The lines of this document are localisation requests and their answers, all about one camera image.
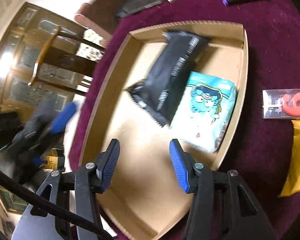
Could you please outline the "teal cartoon tissue pack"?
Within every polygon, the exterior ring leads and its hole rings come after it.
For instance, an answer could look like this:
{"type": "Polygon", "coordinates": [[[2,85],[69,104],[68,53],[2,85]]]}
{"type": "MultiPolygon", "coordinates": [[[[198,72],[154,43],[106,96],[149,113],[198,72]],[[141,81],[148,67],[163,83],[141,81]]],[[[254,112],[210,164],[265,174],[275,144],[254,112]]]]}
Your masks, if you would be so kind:
{"type": "Polygon", "coordinates": [[[191,72],[170,124],[180,140],[213,153],[219,149],[236,103],[236,87],[217,76],[191,72]]]}

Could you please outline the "black snack packet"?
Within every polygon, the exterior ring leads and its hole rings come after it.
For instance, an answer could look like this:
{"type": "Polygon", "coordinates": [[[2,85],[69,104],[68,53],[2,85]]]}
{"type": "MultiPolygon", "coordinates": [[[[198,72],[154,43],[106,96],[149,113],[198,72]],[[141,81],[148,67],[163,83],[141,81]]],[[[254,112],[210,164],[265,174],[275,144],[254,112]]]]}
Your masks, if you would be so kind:
{"type": "Polygon", "coordinates": [[[171,123],[196,59],[211,38],[184,30],[162,33],[167,42],[147,76],[127,87],[132,100],[160,126],[171,123]]]}

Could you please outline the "cardboard box tray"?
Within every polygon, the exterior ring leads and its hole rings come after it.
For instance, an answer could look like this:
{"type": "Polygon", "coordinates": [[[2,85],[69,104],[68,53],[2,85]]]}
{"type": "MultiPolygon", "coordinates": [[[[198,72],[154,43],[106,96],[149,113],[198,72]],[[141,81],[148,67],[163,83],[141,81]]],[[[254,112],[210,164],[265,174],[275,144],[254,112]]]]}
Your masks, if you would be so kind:
{"type": "Polygon", "coordinates": [[[219,21],[185,21],[131,31],[115,55],[96,98],[83,140],[80,164],[92,161],[112,139],[120,142],[120,156],[109,189],[97,196],[111,221],[129,239],[160,239],[188,212],[191,195],[178,185],[169,144],[176,134],[174,116],[158,116],[147,101],[130,95],[139,87],[167,42],[169,30],[208,37],[195,59],[197,72],[234,83],[237,97],[232,117],[223,126],[224,138],[216,152],[183,142],[187,151],[217,170],[234,137],[245,98],[248,77],[248,37],[243,25],[219,21]]]}

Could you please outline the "wooden chair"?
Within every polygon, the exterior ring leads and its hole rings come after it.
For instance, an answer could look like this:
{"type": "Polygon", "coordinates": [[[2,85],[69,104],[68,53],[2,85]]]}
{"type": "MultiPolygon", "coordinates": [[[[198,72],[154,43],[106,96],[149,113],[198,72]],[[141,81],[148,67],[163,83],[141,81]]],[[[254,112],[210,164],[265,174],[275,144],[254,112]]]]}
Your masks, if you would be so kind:
{"type": "Polygon", "coordinates": [[[99,50],[101,53],[104,53],[105,51],[105,48],[98,44],[90,42],[80,36],[72,35],[61,31],[61,26],[59,25],[57,26],[56,31],[50,36],[50,38],[43,45],[43,48],[41,49],[36,59],[36,62],[34,64],[32,77],[28,83],[28,86],[32,87],[36,83],[42,83],[57,89],[64,90],[69,93],[85,96],[85,92],[81,90],[68,87],[66,85],[61,85],[50,81],[46,81],[39,77],[39,72],[43,64],[49,64],[56,68],[65,69],[89,77],[91,77],[94,72],[94,67],[96,64],[94,61],[53,47],[52,45],[57,37],[65,37],[70,40],[80,42],[86,46],[90,46],[92,48],[99,50]]]}

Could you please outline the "yellow packet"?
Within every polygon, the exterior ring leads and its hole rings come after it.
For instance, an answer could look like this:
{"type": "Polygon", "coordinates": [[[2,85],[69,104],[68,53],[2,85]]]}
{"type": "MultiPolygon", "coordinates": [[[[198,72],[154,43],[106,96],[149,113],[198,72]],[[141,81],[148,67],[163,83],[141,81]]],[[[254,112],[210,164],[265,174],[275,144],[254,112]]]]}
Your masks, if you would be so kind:
{"type": "Polygon", "coordinates": [[[300,120],[292,120],[294,135],[290,166],[279,197],[289,197],[300,192],[300,120]]]}

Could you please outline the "maroon bed blanket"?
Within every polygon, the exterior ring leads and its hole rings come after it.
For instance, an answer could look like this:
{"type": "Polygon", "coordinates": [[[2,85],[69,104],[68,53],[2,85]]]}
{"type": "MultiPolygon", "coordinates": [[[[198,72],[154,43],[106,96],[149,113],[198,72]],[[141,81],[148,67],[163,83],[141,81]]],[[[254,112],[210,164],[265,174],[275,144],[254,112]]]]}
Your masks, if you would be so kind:
{"type": "Polygon", "coordinates": [[[93,105],[112,60],[127,34],[147,26],[179,21],[228,21],[248,35],[249,70],[237,131],[221,165],[236,169],[266,212],[278,239],[300,239],[300,192],[280,197],[289,170],[293,126],[289,120],[264,120],[262,90],[300,88],[300,14],[291,0],[268,0],[226,7],[221,0],[177,0],[120,21],[95,68],[71,146],[75,170],[93,105]]]}

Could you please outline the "black smartphone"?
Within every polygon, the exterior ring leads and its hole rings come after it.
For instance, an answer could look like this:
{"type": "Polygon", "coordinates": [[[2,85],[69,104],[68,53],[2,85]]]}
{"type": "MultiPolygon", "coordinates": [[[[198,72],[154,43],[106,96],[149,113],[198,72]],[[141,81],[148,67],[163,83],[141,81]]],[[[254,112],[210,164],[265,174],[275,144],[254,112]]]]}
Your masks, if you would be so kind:
{"type": "Polygon", "coordinates": [[[117,18],[125,18],[137,12],[159,5],[164,0],[131,0],[117,13],[117,18]]]}

